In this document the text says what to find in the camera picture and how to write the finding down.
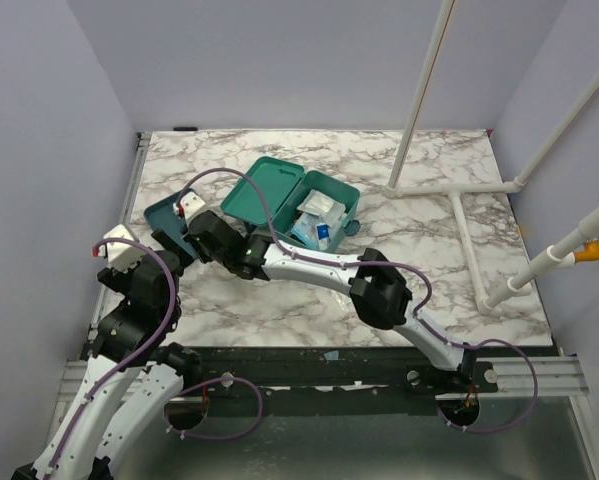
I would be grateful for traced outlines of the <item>teal divided tray insert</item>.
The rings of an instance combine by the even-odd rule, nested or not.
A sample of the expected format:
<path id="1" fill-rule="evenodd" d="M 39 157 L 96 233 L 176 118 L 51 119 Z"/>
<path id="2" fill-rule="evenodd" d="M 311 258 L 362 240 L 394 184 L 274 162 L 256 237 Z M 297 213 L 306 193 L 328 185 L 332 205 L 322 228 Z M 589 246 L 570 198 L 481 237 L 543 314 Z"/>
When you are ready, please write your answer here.
<path id="1" fill-rule="evenodd" d="M 198 258 L 192 246 L 185 240 L 187 234 L 187 225 L 185 221 L 179 218 L 173 211 L 173 204 L 178 198 L 179 193 L 174 194 L 150 205 L 144 210 L 144 218 L 153 231 L 163 229 L 179 245 L 185 248 L 191 255 Z"/>

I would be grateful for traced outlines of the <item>white blue bandage roll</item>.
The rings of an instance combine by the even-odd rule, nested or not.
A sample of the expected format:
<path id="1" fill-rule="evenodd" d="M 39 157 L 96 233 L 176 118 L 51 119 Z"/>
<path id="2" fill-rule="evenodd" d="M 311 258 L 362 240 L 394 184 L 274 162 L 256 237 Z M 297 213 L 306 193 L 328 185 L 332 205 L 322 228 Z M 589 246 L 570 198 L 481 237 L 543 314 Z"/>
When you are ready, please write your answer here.
<path id="1" fill-rule="evenodd" d="M 330 245 L 329 226 L 325 223 L 320 223 L 315 227 L 317 245 L 320 251 L 325 251 Z"/>

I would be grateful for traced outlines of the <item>white gauze pad packet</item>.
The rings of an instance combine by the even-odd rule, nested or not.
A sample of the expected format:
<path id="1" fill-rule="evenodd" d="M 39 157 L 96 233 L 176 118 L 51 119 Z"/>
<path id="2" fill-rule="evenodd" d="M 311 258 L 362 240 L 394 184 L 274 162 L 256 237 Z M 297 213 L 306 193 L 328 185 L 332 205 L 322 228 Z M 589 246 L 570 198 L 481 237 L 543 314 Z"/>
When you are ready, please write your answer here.
<path id="1" fill-rule="evenodd" d="M 297 210 L 319 217 L 324 223 L 332 226 L 345 214 L 345 205 L 318 190 L 311 190 L 298 205 Z"/>

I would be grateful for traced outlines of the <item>clear zip bag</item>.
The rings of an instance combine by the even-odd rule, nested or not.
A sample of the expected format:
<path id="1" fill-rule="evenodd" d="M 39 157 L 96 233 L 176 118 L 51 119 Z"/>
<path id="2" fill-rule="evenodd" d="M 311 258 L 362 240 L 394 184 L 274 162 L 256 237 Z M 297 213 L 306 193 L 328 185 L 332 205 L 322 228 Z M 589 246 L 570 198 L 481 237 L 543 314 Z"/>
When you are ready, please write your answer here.
<path id="1" fill-rule="evenodd" d="M 335 300 L 342 309 L 348 309 L 352 306 L 352 301 L 349 297 L 340 293 L 335 294 Z"/>

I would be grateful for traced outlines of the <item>teal medicine kit box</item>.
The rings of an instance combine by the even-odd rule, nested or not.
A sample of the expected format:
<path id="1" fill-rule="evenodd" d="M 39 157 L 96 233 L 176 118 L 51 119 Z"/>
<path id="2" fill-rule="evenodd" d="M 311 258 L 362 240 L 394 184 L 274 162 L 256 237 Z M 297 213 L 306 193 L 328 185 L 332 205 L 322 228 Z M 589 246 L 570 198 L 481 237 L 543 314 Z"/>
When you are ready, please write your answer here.
<path id="1" fill-rule="evenodd" d="M 307 239 L 296 225 L 301 217 L 300 204 L 310 192 L 319 191 L 345 206 L 344 215 L 329 229 L 328 252 L 337 250 L 346 236 L 360 230 L 356 210 L 360 192 L 340 180 L 317 170 L 306 171 L 298 164 L 272 157 L 261 157 L 246 172 L 268 204 L 278 238 L 303 248 L 316 249 L 318 242 Z M 220 205 L 226 215 L 244 223 L 248 232 L 265 229 L 267 220 L 255 187 L 241 179 Z"/>

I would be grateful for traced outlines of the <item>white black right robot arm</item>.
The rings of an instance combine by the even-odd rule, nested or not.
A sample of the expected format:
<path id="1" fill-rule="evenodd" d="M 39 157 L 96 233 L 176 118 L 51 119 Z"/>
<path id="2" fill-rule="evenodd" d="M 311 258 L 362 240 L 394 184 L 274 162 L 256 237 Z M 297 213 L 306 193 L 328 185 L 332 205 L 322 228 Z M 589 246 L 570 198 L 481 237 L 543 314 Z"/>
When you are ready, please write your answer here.
<path id="1" fill-rule="evenodd" d="M 468 345 L 424 311 L 432 287 L 417 269 L 390 262 L 373 248 L 360 256 L 337 255 L 290 245 L 274 233 L 243 236 L 209 210 L 177 207 L 175 213 L 185 220 L 183 238 L 201 262 L 215 261 L 244 280 L 296 281 L 344 294 L 366 325 L 393 330 L 418 348 L 446 389 L 459 392 L 475 380 Z"/>

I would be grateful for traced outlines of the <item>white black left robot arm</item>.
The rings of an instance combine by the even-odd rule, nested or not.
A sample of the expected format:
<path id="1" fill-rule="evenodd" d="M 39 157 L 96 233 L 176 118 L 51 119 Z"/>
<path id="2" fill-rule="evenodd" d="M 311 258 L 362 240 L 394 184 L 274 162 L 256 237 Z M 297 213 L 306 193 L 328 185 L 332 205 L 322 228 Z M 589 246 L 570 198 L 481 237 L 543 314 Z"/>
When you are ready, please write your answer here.
<path id="1" fill-rule="evenodd" d="M 121 294 L 98 323 L 77 393 L 43 453 L 17 468 L 16 479 L 111 479 L 129 447 L 176 394 L 193 393 L 201 357 L 165 345 L 181 316 L 179 280 L 185 262 L 141 245 L 119 224 L 93 254 L 107 261 L 98 281 Z"/>

